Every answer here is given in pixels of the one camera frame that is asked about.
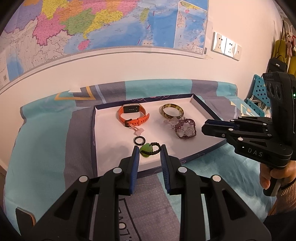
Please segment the amber bracelet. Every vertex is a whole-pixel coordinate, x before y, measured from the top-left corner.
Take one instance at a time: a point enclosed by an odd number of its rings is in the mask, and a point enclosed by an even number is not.
[[[173,107],[173,108],[179,110],[179,111],[181,112],[181,115],[179,115],[179,116],[171,116],[171,115],[168,115],[168,114],[165,113],[164,110],[163,110],[164,108],[168,108],[168,107]],[[176,104],[165,104],[165,105],[163,105],[163,106],[161,107],[161,111],[160,111],[160,113],[161,113],[162,116],[164,116],[164,117],[167,118],[167,119],[173,119],[174,117],[177,117],[178,119],[180,119],[180,118],[184,115],[184,111],[183,111],[183,109],[182,109],[180,106],[176,105]]]
[[[156,150],[156,151],[144,151],[144,150],[142,150],[141,153],[144,153],[144,154],[146,154],[146,155],[153,156],[153,155],[156,155],[157,153],[160,152],[161,146],[160,146],[159,143],[157,143],[157,142],[152,142],[152,143],[150,144],[150,146],[158,146],[158,150]]]

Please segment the hand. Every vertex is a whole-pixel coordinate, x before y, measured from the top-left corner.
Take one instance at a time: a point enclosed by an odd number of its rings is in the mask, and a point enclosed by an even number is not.
[[[260,184],[264,189],[268,189],[270,186],[270,178],[283,179],[281,187],[294,181],[296,178],[296,161],[290,161],[284,169],[272,169],[268,166],[260,163]]]

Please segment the white wall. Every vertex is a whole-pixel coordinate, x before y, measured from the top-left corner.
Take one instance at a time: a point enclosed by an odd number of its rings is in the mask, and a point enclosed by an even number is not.
[[[159,53],[117,53],[83,58],[35,73],[0,94],[0,160],[9,163],[22,125],[20,107],[75,86],[137,79],[200,79],[236,84],[244,99],[254,74],[266,71],[281,31],[272,0],[209,0],[213,30],[243,48],[241,61],[210,52],[210,59]]]

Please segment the black bag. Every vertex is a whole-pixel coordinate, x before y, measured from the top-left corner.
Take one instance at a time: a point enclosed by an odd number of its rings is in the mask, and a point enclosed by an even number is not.
[[[279,55],[279,49],[280,49],[281,42],[282,42],[282,39],[283,39],[283,32],[284,31],[285,31],[285,38],[286,38],[286,42],[287,42],[286,27],[285,27],[285,22],[283,20],[283,28],[282,28],[282,31],[281,31],[281,39],[280,39],[279,48],[278,48],[276,57],[271,58],[269,60],[269,62],[268,62],[268,66],[267,66],[267,71],[268,72],[286,72],[287,71],[287,64],[278,59],[281,56],[281,55]]]
[[[271,58],[269,60],[268,72],[286,72],[286,70],[287,70],[286,63],[280,61],[278,58]]]

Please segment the sleeve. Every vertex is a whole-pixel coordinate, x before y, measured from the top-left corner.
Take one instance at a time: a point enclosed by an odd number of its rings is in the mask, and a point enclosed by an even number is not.
[[[276,207],[273,214],[286,213],[296,209],[296,180],[277,194]]]

